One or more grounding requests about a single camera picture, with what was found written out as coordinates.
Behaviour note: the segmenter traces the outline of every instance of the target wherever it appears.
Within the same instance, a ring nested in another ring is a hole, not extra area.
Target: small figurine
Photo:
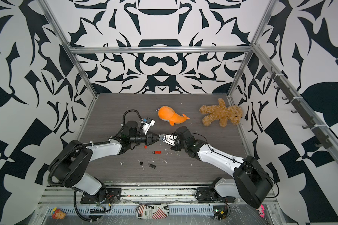
[[[60,209],[57,209],[56,207],[51,211],[51,214],[51,217],[53,219],[63,219],[66,216],[66,213],[64,213]]]
[[[185,120],[189,119],[185,114],[180,116],[174,112],[174,110],[169,106],[163,106],[159,109],[158,116],[160,119],[167,121],[170,125],[184,123]]]

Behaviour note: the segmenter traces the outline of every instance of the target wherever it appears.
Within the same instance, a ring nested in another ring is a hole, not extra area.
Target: metal mounting plate
[[[103,202],[103,204],[113,203],[115,199],[120,200],[121,196],[121,188],[107,188],[108,198]],[[81,197],[81,204],[93,204],[94,202],[90,199],[89,196]]]

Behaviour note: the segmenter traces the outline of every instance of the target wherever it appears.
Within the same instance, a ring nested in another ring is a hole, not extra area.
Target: stuffed toy
[[[160,119],[167,121],[170,125],[184,123],[185,120],[190,119],[185,114],[180,116],[174,112],[174,110],[169,106],[163,106],[159,109],[158,116]]]
[[[227,121],[230,119],[232,124],[237,125],[241,119],[243,111],[239,106],[229,106],[225,107],[225,102],[222,98],[218,99],[218,106],[202,106],[200,107],[200,112],[202,114],[210,113],[205,116],[202,120],[204,126],[209,126],[214,120],[219,120],[219,125],[221,127],[227,126]]]

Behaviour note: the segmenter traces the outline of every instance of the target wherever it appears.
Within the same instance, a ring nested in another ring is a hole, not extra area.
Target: hook rack
[[[273,79],[274,82],[278,85],[274,87],[275,89],[281,89],[285,95],[285,98],[282,97],[283,100],[290,100],[291,104],[294,106],[295,111],[291,111],[292,113],[299,113],[302,119],[305,121],[306,126],[302,126],[303,129],[310,128],[315,136],[320,141],[320,145],[326,149],[332,147],[333,144],[329,140],[329,136],[325,135],[320,126],[324,126],[320,124],[320,121],[317,121],[313,116],[311,116],[308,106],[306,102],[303,100],[303,97],[300,96],[297,91],[289,84],[286,77],[283,74],[276,74],[275,72],[271,77],[267,77],[268,79]]]

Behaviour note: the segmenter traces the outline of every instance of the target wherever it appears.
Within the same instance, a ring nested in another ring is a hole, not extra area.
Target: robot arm
[[[255,158],[236,157],[219,151],[207,142],[195,139],[186,126],[178,128],[174,135],[161,134],[159,140],[172,145],[174,151],[184,149],[191,158],[210,163],[234,178],[235,186],[229,180],[216,179],[209,186],[209,200],[221,201],[227,196],[241,197],[248,205],[259,208],[273,187],[270,177]]]
[[[49,171],[59,180],[60,185],[84,191],[93,201],[103,202],[106,199],[106,186],[85,172],[89,162],[109,155],[123,154],[131,149],[132,144],[151,145],[157,142],[158,135],[148,132],[154,123],[154,120],[146,118],[141,121],[139,128],[137,122],[128,121],[117,136],[106,142],[83,144],[77,140],[71,141],[50,164]],[[48,183],[53,185],[51,178],[49,175]]]

